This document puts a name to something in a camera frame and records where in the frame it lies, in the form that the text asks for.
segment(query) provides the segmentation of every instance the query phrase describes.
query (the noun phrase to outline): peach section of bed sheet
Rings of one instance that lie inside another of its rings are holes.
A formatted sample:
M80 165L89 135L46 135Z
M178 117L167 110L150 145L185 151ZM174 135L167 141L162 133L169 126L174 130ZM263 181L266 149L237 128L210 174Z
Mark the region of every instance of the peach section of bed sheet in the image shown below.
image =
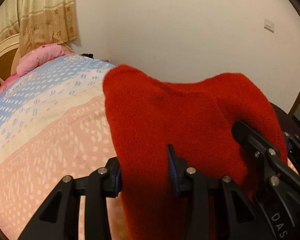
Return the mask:
M0 164L0 228L16 240L61 178L89 175L115 156L104 96L69 109ZM130 239L120 198L108 199L113 240ZM84 239L81 201L79 239Z

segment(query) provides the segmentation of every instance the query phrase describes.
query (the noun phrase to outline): red fabric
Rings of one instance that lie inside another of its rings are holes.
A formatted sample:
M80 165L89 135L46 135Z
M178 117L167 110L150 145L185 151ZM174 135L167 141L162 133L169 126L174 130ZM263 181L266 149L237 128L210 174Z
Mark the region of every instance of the red fabric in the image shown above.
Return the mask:
M186 206L169 185L167 144L205 175L231 176L249 197L257 190L255 166L232 137L234 122L259 130L287 162L272 106L242 74L173 84L121 65L105 76L103 91L133 240L182 239Z

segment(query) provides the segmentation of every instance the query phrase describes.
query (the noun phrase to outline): bed sheet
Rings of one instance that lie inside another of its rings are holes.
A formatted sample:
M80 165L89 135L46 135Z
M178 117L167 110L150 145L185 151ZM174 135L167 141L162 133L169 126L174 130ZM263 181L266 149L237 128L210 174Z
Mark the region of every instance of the bed sheet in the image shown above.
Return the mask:
M10 240L18 238L64 175L87 176L116 155L102 92L103 77L112 67L63 56L0 94L0 228ZM120 198L107 202L113 239L130 239Z

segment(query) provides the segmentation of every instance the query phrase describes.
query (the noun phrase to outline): metal screw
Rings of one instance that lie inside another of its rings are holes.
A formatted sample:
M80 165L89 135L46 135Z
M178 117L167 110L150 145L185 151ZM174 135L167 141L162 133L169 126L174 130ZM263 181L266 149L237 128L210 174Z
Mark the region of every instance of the metal screw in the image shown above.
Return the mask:
M272 186L278 187L279 183L280 183L280 180L277 176L272 176L272 177L270 177L270 183L271 183Z
M69 181L71 181L71 176L70 175L66 175L62 178L62 181L65 182L65 183L68 183Z
M108 172L108 169L106 167L102 167L98 169L99 174L106 174Z
M269 152L272 156L274 156L274 155L277 154L277 153L275 152L275 150L272 149L272 148L269 148L269 149L268 149L268 152Z
M195 168L193 168L193 167L188 167L188 168L186 169L186 171L187 171L187 173L189 173L189 174L195 174L195 173L197 172L197 170L196 170Z
M223 176L222 177L222 180L225 182L225 183L229 183L231 181L231 178L229 176Z

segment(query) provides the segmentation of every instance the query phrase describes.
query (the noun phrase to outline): white lettering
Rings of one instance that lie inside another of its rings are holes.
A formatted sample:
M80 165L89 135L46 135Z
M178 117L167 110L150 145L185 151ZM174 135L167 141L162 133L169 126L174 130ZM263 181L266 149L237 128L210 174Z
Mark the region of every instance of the white lettering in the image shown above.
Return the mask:
M288 231L284 231L282 234L279 234L280 238L284 238L288 234Z
M284 226L284 224L279 224L279 225L276 225L275 227L277 228L277 231L279 231L283 226Z
M273 222L277 221L278 219L280 219L280 214L279 213L275 214L274 216L271 217L271 219Z

